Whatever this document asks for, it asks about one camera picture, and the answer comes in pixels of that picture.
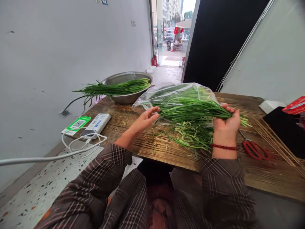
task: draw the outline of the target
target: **red scissors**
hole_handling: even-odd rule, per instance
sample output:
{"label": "red scissors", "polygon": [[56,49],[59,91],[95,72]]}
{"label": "red scissors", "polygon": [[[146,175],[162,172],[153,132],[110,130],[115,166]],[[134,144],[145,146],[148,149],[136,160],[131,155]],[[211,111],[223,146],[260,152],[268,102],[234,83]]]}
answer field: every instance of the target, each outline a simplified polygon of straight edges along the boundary
{"label": "red scissors", "polygon": [[256,160],[270,160],[271,159],[269,153],[263,147],[261,147],[259,144],[255,143],[255,142],[251,141],[240,130],[239,130],[239,132],[245,139],[243,142],[244,148],[251,157],[253,157]]}

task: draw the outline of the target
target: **plaid sleeve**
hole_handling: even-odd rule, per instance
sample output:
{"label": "plaid sleeve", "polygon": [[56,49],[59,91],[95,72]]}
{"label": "plaid sleeve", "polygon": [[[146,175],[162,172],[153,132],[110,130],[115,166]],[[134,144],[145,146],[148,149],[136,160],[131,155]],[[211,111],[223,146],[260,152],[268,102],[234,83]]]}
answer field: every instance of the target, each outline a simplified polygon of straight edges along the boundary
{"label": "plaid sleeve", "polygon": [[203,158],[205,219],[217,228],[256,228],[254,205],[237,160]]}
{"label": "plaid sleeve", "polygon": [[64,188],[37,228],[99,228],[108,196],[122,179],[131,152],[111,144]]}

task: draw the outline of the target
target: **white wall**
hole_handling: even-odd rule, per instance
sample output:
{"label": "white wall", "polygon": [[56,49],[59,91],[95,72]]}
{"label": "white wall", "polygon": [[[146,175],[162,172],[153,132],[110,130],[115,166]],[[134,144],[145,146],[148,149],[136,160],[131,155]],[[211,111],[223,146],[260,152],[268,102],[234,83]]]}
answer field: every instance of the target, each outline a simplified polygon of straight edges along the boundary
{"label": "white wall", "polygon": [[[82,84],[144,71],[152,57],[149,20],[148,0],[108,0],[108,6],[2,0],[0,159],[44,156],[55,147],[60,131],[83,111],[79,101],[69,108],[72,115],[58,115]],[[31,166],[0,167],[0,192]]]}
{"label": "white wall", "polygon": [[304,95],[304,9],[300,0],[275,0],[221,92],[286,104]]}

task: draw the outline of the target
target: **clear plastic bag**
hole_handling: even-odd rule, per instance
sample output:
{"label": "clear plastic bag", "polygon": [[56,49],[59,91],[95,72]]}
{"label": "clear plastic bag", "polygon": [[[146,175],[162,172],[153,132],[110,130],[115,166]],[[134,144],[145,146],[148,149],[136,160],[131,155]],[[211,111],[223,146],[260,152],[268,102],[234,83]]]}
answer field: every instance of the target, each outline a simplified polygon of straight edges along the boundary
{"label": "clear plastic bag", "polygon": [[[199,100],[214,100],[216,96],[208,87],[198,83],[160,83],[148,89],[133,104],[132,110],[138,114],[142,114],[147,109],[153,107],[154,104],[167,102],[175,97],[190,97]],[[173,106],[182,106],[184,104],[174,104]]]}

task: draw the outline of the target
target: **metal bowl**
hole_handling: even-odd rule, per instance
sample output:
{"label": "metal bowl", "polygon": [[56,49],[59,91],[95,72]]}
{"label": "metal bowl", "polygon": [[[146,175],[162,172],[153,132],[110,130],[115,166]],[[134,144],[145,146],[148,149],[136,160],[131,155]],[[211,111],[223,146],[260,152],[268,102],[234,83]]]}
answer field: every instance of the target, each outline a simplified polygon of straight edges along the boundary
{"label": "metal bowl", "polygon": [[119,74],[109,76],[107,79],[105,79],[103,84],[115,85],[115,84],[120,84],[120,83],[130,81],[130,80],[139,80],[139,79],[142,79],[142,78],[148,78],[149,82],[150,82],[150,85],[147,88],[145,88],[144,90],[133,93],[133,94],[110,96],[111,99],[116,103],[131,104],[131,103],[134,103],[140,97],[140,95],[142,95],[145,91],[147,91],[148,88],[150,88],[150,86],[152,85],[153,77],[150,74],[147,74],[147,73],[144,73],[144,72],[119,73]]}

